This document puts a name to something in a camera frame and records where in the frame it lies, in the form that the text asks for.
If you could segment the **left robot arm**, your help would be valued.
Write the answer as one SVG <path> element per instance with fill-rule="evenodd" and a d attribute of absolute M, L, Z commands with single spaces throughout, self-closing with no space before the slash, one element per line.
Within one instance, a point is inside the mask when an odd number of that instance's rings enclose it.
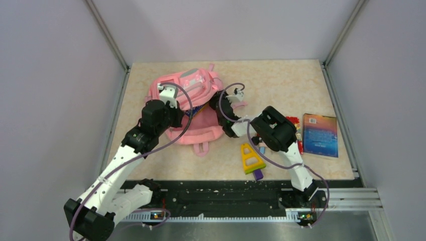
<path fill-rule="evenodd" d="M 64 204 L 70 240 L 107 240 L 117 224 L 139 207 L 159 205 L 161 194 L 151 181 L 137 184 L 120 197 L 116 194 L 148 155 L 165 148 L 157 147 L 160 136 L 170 127 L 181 127 L 183 116 L 176 100 L 146 102 L 138 124 L 125 134 L 104 171 L 78 198 Z"/>

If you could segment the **red keyboard booklet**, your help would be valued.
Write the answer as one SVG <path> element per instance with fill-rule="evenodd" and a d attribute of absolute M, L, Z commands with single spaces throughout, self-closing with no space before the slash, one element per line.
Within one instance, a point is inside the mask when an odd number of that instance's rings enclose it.
<path fill-rule="evenodd" d="M 303 143 L 302 143 L 302 128 L 301 128 L 301 124 L 300 124 L 300 119 L 298 117 L 295 116 L 287 116 L 287 119 L 289 119 L 295 126 L 296 128 L 296 139 L 297 139 L 297 145 L 298 145 L 298 150 L 300 152 L 301 155 L 303 155 Z"/>

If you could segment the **pink student backpack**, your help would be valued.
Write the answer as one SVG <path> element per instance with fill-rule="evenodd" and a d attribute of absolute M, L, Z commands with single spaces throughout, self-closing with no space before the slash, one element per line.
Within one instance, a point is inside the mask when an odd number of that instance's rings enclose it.
<path fill-rule="evenodd" d="M 242 89 L 228 94 L 224 88 L 214 65 L 160 76 L 145 97 L 140 125 L 179 145 L 192 145 L 203 157 L 210 142 L 222 135 L 236 137 L 232 125 L 241 118 L 234 110 L 246 105 Z"/>

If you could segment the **blue card game box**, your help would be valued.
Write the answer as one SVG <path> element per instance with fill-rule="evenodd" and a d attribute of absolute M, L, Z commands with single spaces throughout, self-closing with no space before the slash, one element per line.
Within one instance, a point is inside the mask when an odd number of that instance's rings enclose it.
<path fill-rule="evenodd" d="M 195 106 L 192 109 L 186 110 L 184 112 L 185 116 L 187 117 L 195 117 L 199 112 L 203 111 L 205 109 L 206 105 L 199 105 Z"/>

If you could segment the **colourful thin book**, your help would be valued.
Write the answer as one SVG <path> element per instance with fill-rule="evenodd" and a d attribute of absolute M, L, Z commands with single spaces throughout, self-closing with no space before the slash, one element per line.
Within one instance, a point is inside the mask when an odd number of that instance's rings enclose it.
<path fill-rule="evenodd" d="M 338 158 L 337 118 L 305 113 L 302 117 L 302 145 L 307 154 Z"/>

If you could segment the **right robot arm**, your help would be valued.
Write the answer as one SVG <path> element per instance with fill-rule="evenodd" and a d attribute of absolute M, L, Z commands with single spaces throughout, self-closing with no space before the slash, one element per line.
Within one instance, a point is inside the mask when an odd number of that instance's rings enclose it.
<path fill-rule="evenodd" d="M 295 125 L 272 106 L 266 107 L 254 118 L 239 117 L 225 94 L 225 91 L 217 92 L 208 102 L 225 134 L 230 138 L 252 136 L 249 138 L 252 145 L 259 137 L 270 150 L 278 153 L 284 164 L 276 166 L 289 171 L 295 202 L 301 207 L 308 207 L 315 200 L 318 186 L 304 165 Z"/>

